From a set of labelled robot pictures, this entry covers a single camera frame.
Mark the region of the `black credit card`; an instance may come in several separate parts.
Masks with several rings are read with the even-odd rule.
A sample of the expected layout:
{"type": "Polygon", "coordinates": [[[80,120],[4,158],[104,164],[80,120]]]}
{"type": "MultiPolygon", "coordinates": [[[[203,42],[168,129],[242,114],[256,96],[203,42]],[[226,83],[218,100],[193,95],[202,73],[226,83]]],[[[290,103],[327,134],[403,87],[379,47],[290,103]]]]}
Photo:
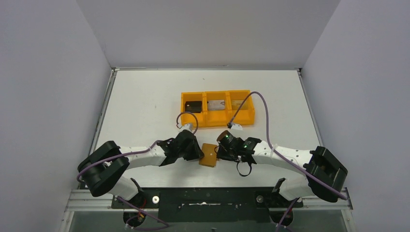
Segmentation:
{"type": "Polygon", "coordinates": [[[184,112],[201,113],[202,101],[186,101],[184,103],[184,112]]]}

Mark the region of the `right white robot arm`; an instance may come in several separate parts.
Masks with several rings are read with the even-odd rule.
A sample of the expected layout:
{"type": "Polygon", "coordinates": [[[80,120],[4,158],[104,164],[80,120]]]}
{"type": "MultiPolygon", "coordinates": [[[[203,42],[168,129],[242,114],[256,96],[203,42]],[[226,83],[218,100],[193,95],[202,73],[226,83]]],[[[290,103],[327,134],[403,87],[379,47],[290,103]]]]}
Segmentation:
{"type": "Polygon", "coordinates": [[[314,150],[291,149],[274,146],[267,141],[249,137],[234,137],[228,130],[217,138],[217,157],[236,163],[266,164],[299,173],[301,177],[277,182],[272,200],[278,206],[306,196],[335,203],[346,200],[341,191],[348,175],[347,168],[323,146],[314,150]]]}

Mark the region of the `aluminium frame rail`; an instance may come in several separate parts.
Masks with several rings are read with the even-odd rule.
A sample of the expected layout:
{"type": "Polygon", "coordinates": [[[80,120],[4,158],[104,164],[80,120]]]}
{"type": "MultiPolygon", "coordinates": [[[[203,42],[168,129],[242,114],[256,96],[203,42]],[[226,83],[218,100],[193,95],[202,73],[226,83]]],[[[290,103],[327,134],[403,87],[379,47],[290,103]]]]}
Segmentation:
{"type": "MultiPolygon", "coordinates": [[[[110,100],[110,97],[111,97],[112,89],[113,89],[113,86],[114,86],[114,83],[115,83],[115,79],[116,79],[116,75],[117,75],[118,70],[119,70],[119,68],[112,68],[111,69],[111,74],[110,74],[110,77],[109,77],[109,80],[108,80],[108,84],[107,84],[106,91],[105,91],[105,94],[104,94],[104,99],[103,99],[103,102],[102,102],[103,103],[102,108],[101,108],[101,111],[98,115],[96,129],[94,131],[92,143],[91,143],[91,146],[90,146],[90,149],[89,149],[89,152],[88,152],[89,155],[97,147],[97,142],[98,142],[98,139],[99,139],[99,136],[100,136],[100,133],[101,133],[101,127],[103,125],[103,121],[104,121],[104,118],[105,118],[106,110],[107,110],[107,107],[108,107],[108,104],[109,104],[109,100],[110,100]]],[[[72,218],[74,216],[74,211],[70,211],[68,209],[69,208],[68,204],[69,204],[69,200],[71,199],[72,192],[73,192],[73,190],[69,193],[69,198],[68,198],[67,204],[66,204],[65,209],[64,209],[63,218],[61,220],[61,224],[60,224],[58,232],[68,232],[70,230],[71,223],[72,223],[72,218]]]]}

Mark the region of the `tan leather card holder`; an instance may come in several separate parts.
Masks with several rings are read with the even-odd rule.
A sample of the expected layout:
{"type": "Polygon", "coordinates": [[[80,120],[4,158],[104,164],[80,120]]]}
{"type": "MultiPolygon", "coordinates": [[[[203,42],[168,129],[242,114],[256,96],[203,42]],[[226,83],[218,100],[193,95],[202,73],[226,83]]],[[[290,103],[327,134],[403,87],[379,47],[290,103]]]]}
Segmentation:
{"type": "Polygon", "coordinates": [[[199,159],[199,165],[214,168],[217,165],[217,145],[203,143],[201,151],[204,156],[199,159]]]}

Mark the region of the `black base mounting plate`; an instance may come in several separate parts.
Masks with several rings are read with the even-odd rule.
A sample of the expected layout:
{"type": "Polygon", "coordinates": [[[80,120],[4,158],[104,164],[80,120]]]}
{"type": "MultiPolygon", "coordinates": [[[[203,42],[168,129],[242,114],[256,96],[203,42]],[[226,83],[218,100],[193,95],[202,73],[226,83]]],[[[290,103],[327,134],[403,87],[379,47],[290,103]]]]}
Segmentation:
{"type": "Polygon", "coordinates": [[[146,211],[154,210],[168,223],[279,222],[289,206],[303,207],[302,200],[292,203],[273,187],[143,188],[129,202],[146,211]]]}

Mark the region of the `silver credit card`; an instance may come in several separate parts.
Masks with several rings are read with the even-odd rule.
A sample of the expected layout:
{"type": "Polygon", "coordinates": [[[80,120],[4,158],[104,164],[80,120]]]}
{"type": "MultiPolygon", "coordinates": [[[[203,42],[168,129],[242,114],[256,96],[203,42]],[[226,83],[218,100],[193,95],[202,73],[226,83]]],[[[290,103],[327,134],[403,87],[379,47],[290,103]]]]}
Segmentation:
{"type": "Polygon", "coordinates": [[[208,100],[207,108],[209,111],[225,110],[225,100],[208,100]]]}

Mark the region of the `orange three-compartment tray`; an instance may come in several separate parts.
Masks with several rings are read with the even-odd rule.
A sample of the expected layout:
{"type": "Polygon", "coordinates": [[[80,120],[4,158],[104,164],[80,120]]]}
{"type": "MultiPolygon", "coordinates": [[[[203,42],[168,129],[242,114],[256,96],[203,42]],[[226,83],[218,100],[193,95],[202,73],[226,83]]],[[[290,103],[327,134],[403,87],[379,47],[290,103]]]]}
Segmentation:
{"type": "Polygon", "coordinates": [[[249,90],[225,90],[181,93],[181,123],[200,128],[224,127],[233,123],[250,126],[255,121],[255,108],[249,90]]]}

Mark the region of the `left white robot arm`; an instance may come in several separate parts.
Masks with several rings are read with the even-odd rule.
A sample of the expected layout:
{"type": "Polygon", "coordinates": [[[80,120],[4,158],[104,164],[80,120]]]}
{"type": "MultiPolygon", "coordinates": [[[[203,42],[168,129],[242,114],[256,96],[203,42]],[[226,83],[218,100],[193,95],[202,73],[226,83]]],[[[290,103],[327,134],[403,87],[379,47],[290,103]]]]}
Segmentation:
{"type": "Polygon", "coordinates": [[[78,165],[76,179],[84,182],[94,197],[110,193],[131,206],[138,206],[143,193],[134,179],[124,177],[126,170],[162,167],[179,158],[191,161],[203,157],[196,136],[189,130],[180,131],[175,138],[156,140],[148,147],[125,147],[107,141],[78,165]]]}

